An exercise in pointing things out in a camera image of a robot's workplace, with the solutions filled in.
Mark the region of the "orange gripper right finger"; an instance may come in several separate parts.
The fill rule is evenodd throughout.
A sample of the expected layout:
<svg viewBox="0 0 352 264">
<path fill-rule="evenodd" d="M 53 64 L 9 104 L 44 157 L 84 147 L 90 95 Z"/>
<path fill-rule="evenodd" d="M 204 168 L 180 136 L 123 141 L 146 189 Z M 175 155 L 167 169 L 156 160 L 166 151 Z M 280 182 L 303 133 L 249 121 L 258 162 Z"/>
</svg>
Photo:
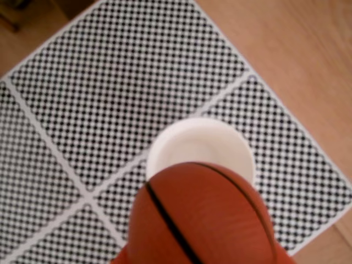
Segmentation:
<svg viewBox="0 0 352 264">
<path fill-rule="evenodd" d="M 276 248 L 278 264 L 296 264 L 294 259 L 282 247 Z"/>
</svg>

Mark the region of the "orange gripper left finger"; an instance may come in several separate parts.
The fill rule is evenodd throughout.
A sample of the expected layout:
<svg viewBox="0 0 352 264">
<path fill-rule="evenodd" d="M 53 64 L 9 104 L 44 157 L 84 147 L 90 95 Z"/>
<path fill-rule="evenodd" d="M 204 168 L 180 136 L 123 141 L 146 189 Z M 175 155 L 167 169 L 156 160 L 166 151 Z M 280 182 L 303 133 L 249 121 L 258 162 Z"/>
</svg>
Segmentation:
<svg viewBox="0 0 352 264">
<path fill-rule="evenodd" d="M 131 264 L 128 257 L 128 244 L 126 244 L 118 255 L 110 261 L 110 264 Z"/>
</svg>

